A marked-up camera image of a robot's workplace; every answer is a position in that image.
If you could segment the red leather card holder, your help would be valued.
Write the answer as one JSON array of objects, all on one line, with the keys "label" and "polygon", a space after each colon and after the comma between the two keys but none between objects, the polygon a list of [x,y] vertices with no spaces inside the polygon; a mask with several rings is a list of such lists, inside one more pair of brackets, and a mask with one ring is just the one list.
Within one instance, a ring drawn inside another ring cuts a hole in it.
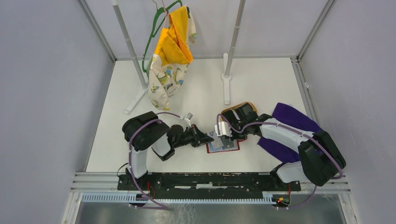
[{"label": "red leather card holder", "polygon": [[240,142],[245,141],[247,138],[242,140],[233,140],[226,136],[219,137],[214,131],[207,133],[207,135],[213,138],[213,141],[206,144],[206,150],[208,154],[238,151],[240,150]]}]

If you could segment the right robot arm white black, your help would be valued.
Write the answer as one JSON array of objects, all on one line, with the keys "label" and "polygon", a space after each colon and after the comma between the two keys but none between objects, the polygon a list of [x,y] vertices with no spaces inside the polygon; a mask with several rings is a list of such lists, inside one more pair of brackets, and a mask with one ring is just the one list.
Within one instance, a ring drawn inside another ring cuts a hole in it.
[{"label": "right robot arm white black", "polygon": [[259,115],[250,103],[218,114],[214,130],[219,137],[232,140],[256,135],[297,154],[297,161],[284,161],[273,169],[274,175],[269,183],[275,190],[282,190],[294,181],[309,181],[323,186],[344,176],[346,161],[328,132],[303,130],[271,115]]}]

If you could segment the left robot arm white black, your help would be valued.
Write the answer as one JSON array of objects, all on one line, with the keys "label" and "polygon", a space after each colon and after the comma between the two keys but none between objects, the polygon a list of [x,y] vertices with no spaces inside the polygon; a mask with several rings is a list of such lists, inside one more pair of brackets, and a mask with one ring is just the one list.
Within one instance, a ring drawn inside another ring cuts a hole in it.
[{"label": "left robot arm white black", "polygon": [[175,154],[176,148],[186,145],[197,148],[214,141],[195,124],[169,126],[153,111],[127,120],[122,132],[129,146],[127,169],[131,176],[128,183],[135,190],[141,190],[147,184],[145,175],[148,173],[146,162],[149,148],[162,161],[166,161]]}]

